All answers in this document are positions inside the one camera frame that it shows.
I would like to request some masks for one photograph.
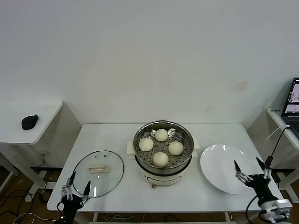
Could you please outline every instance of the laptop screen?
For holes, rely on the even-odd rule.
[[[282,115],[299,116],[299,78],[294,78]]]

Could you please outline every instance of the laptop keyboard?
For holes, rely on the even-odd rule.
[[[299,121],[298,120],[289,121],[288,123],[290,123],[292,129],[294,129],[296,132],[299,133]]]

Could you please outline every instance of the white plate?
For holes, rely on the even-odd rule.
[[[212,145],[200,157],[201,170],[215,187],[230,194],[244,194],[253,189],[245,186],[235,176],[234,160],[241,171],[248,175],[262,173],[256,158],[248,157],[241,150],[229,145]]]

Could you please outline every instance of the floor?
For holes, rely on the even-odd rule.
[[[6,170],[0,169],[0,183],[2,183],[8,172]],[[49,171],[45,177],[47,181],[56,181],[60,175],[60,171]],[[15,176],[11,179],[10,183],[2,192],[1,195],[7,196],[11,192],[16,190],[28,190],[32,182],[23,174],[19,176]],[[293,188],[299,194],[299,180],[296,181],[293,185]],[[18,191],[13,193],[11,196],[22,196],[25,192]],[[282,194],[285,198],[288,198],[288,195],[282,191]],[[49,193],[43,194],[43,199],[46,200],[49,198]],[[7,198],[0,198],[0,223],[1,224],[12,224],[15,220],[16,216],[7,212],[7,210],[18,213],[18,215],[22,213],[26,213],[30,208],[31,203],[24,202],[21,197],[11,197]],[[38,216],[44,219],[59,219],[58,212],[52,212],[47,210],[46,204],[43,204],[39,201],[38,197],[36,196],[32,203],[32,208],[30,209],[31,213],[35,213]],[[93,213],[85,213],[86,217],[89,221],[93,219]],[[232,213],[232,220],[236,221],[239,216],[244,216],[243,212]],[[20,223],[28,223],[32,224],[32,220],[35,218],[33,215],[27,215]],[[171,214],[161,214],[161,213],[141,213],[141,214],[113,214],[113,213],[99,213],[98,215],[98,222],[208,222],[208,221],[225,221],[225,216],[223,213],[171,213]],[[260,222],[258,219],[254,219],[255,223],[263,223]],[[294,204],[293,209],[291,210],[291,219],[289,220],[290,223],[299,224],[299,204]],[[34,221],[33,224],[41,223],[39,221]]]

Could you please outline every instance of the glass lid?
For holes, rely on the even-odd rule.
[[[84,157],[75,167],[75,190],[83,194],[91,181],[90,197],[100,197],[112,191],[122,179],[124,165],[120,156],[111,151],[97,151]]]

